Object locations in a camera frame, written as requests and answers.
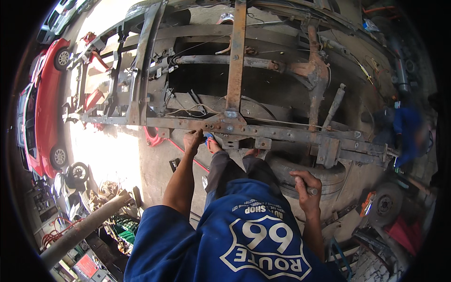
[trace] sandal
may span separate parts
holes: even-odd
[[[210,149],[210,144],[213,142],[214,144],[219,146],[218,142],[215,140],[215,137],[211,133],[205,133],[203,136],[207,138],[205,140],[205,145],[207,146],[207,149],[210,151],[210,153],[213,154],[213,152]]]

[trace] garage floor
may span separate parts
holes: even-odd
[[[127,9],[138,2],[139,0],[101,0],[89,12],[82,14],[77,21],[75,21],[65,32],[63,37],[71,40],[71,50],[81,51],[83,49],[82,43],[78,40],[87,32],[91,31],[95,34],[100,34],[103,30],[109,28],[119,20],[123,19]],[[214,24],[221,13],[232,12],[233,9],[226,6],[216,6],[210,9],[193,8],[191,9],[192,18],[191,24],[208,23]],[[255,17],[264,21],[274,21],[278,18],[251,8]],[[258,20],[248,17],[248,23],[257,23]],[[276,26],[270,29],[284,32],[292,36],[297,34],[297,31],[288,26]],[[372,55],[376,53],[369,45],[357,38],[350,38],[340,32],[334,31],[330,34],[329,31],[323,32],[325,36],[336,38],[342,44],[346,45],[353,54],[358,57],[360,61],[364,60],[365,55]],[[379,58],[383,66],[388,66],[388,62]],[[61,92],[64,97],[75,94],[77,71],[67,73],[62,78]],[[103,74],[88,74],[87,92],[93,91],[94,88],[103,81],[106,77]],[[333,95],[338,87],[340,81],[334,79],[332,74],[331,95]],[[348,117],[348,124],[358,129],[370,132],[369,125],[361,124],[359,115],[365,110],[363,105],[373,111],[377,107],[375,102],[375,95],[370,84],[360,80],[355,85],[348,85],[348,89],[353,89],[350,93],[345,95],[342,103],[342,111],[352,113],[353,118]],[[323,105],[331,103],[328,102],[328,95]],[[176,149],[168,141],[162,144],[149,148],[146,144],[146,138],[142,127],[137,126],[114,126],[107,125],[101,132],[96,132],[92,125],[88,124],[87,128],[83,130],[81,122],[76,124],[67,123],[64,125],[64,137],[69,153],[69,162],[84,162],[89,165],[91,170],[90,185],[93,188],[98,187],[104,180],[112,180],[120,182],[122,188],[127,190],[137,186],[141,190],[141,197],[143,200],[143,208],[153,205],[161,204],[161,199],[169,181],[172,170],[169,165],[169,160],[174,158],[181,158],[182,153]],[[180,146],[183,145],[184,131],[174,130],[171,138]],[[230,156],[240,166],[242,166],[241,157],[246,150],[230,152]],[[203,145],[199,148],[199,153],[196,158],[204,166],[209,166],[212,155]],[[349,171],[350,161],[341,160],[345,165],[346,170]],[[341,210],[347,207],[354,199],[357,199],[362,189],[370,187],[376,179],[380,176],[383,169],[378,166],[354,165],[349,180],[346,184],[345,190],[338,201],[331,199],[322,201],[320,208],[322,210],[321,217],[326,219],[331,217],[332,212]],[[205,204],[206,193],[202,187],[202,176],[205,171],[196,164],[193,164],[193,172],[195,179],[195,190],[192,204],[192,211],[201,215]],[[288,198],[291,204],[293,213],[299,219],[305,219],[304,213],[299,207],[299,203],[295,199]],[[351,216],[349,224],[342,223],[340,231],[336,231],[336,238],[338,241],[346,240],[350,237],[351,232],[360,222],[359,217],[355,214]]]

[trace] route 66 logo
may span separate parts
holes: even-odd
[[[303,280],[312,270],[303,254],[304,242],[281,219],[265,215],[256,220],[236,219],[229,225],[232,246],[220,259],[234,272],[253,268],[272,279]]]

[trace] person in blue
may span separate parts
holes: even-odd
[[[372,118],[363,113],[363,122],[372,122]],[[413,107],[383,107],[373,114],[375,126],[380,127],[373,143],[388,144],[400,151],[395,167],[421,157],[431,150],[432,133],[424,123],[421,114]]]
[[[319,201],[321,181],[292,171],[306,223],[301,235],[269,165],[251,149],[244,172],[213,137],[205,211],[189,223],[194,191],[193,158],[205,142],[202,129],[184,136],[185,154],[161,205],[141,218],[124,281],[343,281],[324,263]],[[306,185],[318,189],[309,195]]]

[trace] white car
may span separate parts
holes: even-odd
[[[97,0],[60,0],[47,16],[37,35],[41,44],[51,44],[59,38],[76,13],[86,12]]]

